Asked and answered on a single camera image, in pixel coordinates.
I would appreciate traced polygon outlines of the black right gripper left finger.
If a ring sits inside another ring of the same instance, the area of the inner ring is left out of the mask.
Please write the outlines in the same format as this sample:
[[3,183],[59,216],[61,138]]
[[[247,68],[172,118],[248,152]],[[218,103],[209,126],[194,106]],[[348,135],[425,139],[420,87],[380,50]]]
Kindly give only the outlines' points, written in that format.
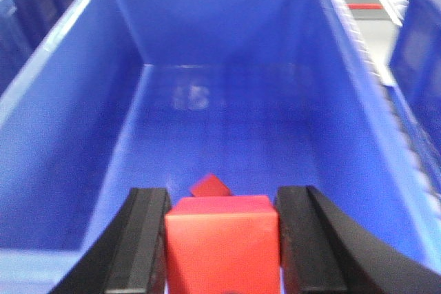
[[111,223],[53,293],[164,293],[164,188],[134,188]]

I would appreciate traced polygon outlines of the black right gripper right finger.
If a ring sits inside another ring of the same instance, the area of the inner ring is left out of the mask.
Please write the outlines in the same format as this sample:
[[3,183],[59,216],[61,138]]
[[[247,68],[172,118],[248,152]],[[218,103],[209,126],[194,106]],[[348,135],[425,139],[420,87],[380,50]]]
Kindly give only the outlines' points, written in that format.
[[378,239],[312,186],[279,187],[286,293],[439,293],[440,274]]

